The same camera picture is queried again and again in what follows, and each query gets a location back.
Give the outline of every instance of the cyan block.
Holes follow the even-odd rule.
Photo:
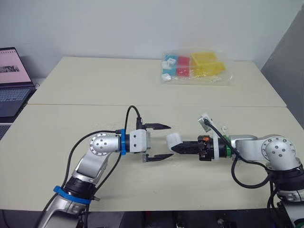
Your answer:
[[[175,64],[171,65],[171,69],[163,69],[162,73],[163,74],[169,74],[170,76],[175,76],[176,75],[176,66],[177,66],[177,59],[178,56],[176,55],[166,55],[165,60],[167,61],[169,58],[175,59]]]

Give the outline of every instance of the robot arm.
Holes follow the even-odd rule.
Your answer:
[[[212,124],[212,120],[208,115],[204,114],[198,121],[206,132],[211,130],[208,125]],[[304,222],[304,169],[300,159],[296,157],[294,144],[280,135],[261,138],[253,135],[230,135],[225,138],[246,161],[266,161],[269,180],[275,184],[276,194],[293,226]],[[198,154],[201,161],[229,158],[233,155],[231,148],[221,137],[211,138],[209,135],[200,135],[197,141],[182,141],[181,136],[174,133],[167,136],[167,145],[171,151],[180,154]]]
[[[126,152],[141,152],[143,162],[161,161],[173,155],[159,154],[149,157],[146,153],[151,148],[151,135],[146,129],[162,130],[170,127],[160,123],[142,124],[139,117],[136,128],[137,130],[130,134],[125,134],[124,129],[121,129],[114,135],[98,133],[93,136],[87,153],[76,166],[69,181],[63,188],[60,186],[54,188],[55,197],[39,221],[39,228],[82,227],[80,216],[90,205],[91,200],[99,201],[94,196],[98,190],[96,185],[112,153],[120,152],[121,155],[125,155]]]

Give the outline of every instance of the laptop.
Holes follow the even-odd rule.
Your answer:
[[[16,49],[0,48],[0,117],[14,116],[33,90]]]

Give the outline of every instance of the laptop screen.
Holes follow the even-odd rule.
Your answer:
[[[0,84],[31,82],[15,48],[0,49]]]

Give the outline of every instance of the red block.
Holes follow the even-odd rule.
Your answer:
[[[176,75],[189,77],[190,58],[179,56],[177,59]]]

